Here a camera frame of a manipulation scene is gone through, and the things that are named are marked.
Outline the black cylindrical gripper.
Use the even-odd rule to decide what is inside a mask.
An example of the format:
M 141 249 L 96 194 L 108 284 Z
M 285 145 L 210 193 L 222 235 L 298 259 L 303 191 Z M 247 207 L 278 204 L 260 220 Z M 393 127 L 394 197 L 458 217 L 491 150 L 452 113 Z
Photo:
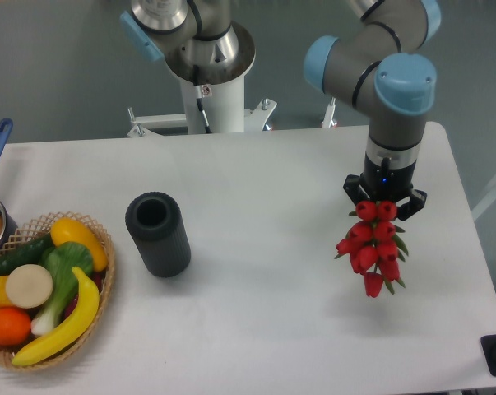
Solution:
M 397 218 L 405 221 L 424 208 L 428 196 L 422 190 L 413 189 L 415 167 L 416 161 L 399 169 L 392 168 L 389 160 L 377 165 L 365 155 L 361 177 L 348 174 L 343 189 L 355 206 L 368 200 L 399 202 L 409 198 L 397 208 Z

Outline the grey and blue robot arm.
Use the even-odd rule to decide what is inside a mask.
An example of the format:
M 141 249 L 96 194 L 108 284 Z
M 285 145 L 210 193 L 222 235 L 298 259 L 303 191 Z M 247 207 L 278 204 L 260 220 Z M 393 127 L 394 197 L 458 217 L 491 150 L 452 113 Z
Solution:
M 353 1 L 363 29 L 349 42 L 318 38 L 304 58 L 305 80 L 369 119 L 361 174 L 345 179 L 352 202 L 391 201 L 397 217 L 420 211 L 412 183 L 437 74 L 418 49 L 441 22 L 435 1 Z M 120 16 L 136 49 L 165 60 L 178 78 L 191 134 L 245 132 L 244 78 L 256 49 L 228 1 L 133 1 Z

